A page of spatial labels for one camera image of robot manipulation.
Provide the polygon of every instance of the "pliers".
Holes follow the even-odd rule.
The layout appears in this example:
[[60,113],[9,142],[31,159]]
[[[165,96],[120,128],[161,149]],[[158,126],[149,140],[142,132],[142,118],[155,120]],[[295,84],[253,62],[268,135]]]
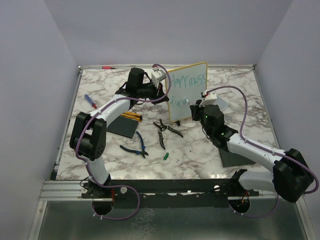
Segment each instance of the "pliers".
[[160,141],[160,145],[161,145],[161,147],[163,149],[166,149],[166,147],[165,147],[165,144],[164,144],[164,136],[163,136],[162,132],[165,131],[166,129],[168,129],[170,132],[178,134],[182,138],[184,137],[183,134],[180,131],[178,131],[178,130],[170,127],[170,126],[164,125],[164,123],[162,122],[161,119],[160,119],[160,125],[157,124],[156,122],[154,122],[153,124],[159,128],[159,131],[158,131],[159,141]]
[[140,141],[141,141],[141,151],[138,151],[138,150],[132,150],[132,149],[128,149],[122,145],[120,145],[120,148],[125,150],[126,152],[129,152],[129,153],[134,153],[134,154],[137,154],[137,155],[142,155],[142,157],[146,158],[145,155],[149,156],[149,154],[145,151],[146,149],[146,146],[144,145],[144,141],[142,139],[142,136],[140,135],[140,133],[138,131],[135,132],[139,138],[140,138]]

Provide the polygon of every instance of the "metal floor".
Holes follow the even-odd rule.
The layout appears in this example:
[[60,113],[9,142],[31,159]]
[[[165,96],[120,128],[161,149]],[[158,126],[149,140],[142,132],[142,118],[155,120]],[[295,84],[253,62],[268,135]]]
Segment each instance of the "metal floor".
[[[248,214],[266,213],[275,199],[252,199]],[[132,209],[115,209],[112,217]],[[306,240],[297,205],[282,201],[269,217],[249,219],[229,208],[141,208],[128,220],[93,217],[91,202],[48,202],[40,240]]]

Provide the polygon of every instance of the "screwdriver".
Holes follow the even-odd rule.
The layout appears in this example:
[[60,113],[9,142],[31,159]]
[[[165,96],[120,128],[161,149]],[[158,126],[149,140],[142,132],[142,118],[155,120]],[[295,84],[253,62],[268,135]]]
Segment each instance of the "screwdriver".
[[128,118],[128,119],[135,119],[139,122],[142,122],[142,116],[140,114],[130,112],[130,111],[125,111],[124,113],[120,114],[120,116]]
[[97,109],[97,105],[95,104],[95,102],[87,95],[84,95],[85,99],[88,101],[88,103],[91,104],[92,107],[94,107],[95,109]]

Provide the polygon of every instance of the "gray wall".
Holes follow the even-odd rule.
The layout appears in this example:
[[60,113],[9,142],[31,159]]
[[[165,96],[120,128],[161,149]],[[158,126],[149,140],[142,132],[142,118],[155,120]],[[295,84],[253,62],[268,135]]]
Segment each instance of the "gray wall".
[[257,64],[292,0],[44,0],[78,65]]
[[[320,177],[320,1],[294,0],[257,65],[282,148],[302,152]],[[320,239],[320,190],[305,197]]]
[[27,239],[78,68],[42,0],[0,2],[0,239]]

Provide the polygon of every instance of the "marker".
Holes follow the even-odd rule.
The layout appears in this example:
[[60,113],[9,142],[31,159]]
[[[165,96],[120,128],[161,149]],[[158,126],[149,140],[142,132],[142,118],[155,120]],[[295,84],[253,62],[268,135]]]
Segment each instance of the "marker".
[[167,152],[163,158],[163,160],[167,160],[167,158],[169,157],[169,153]]
[[92,101],[92,99],[91,99],[87,94],[84,95],[84,98],[88,101],[88,103],[91,104],[92,107],[94,107],[95,109],[97,109],[97,105],[95,104],[94,101]]
[[111,66],[102,66],[102,69],[117,69],[117,68],[111,67]]

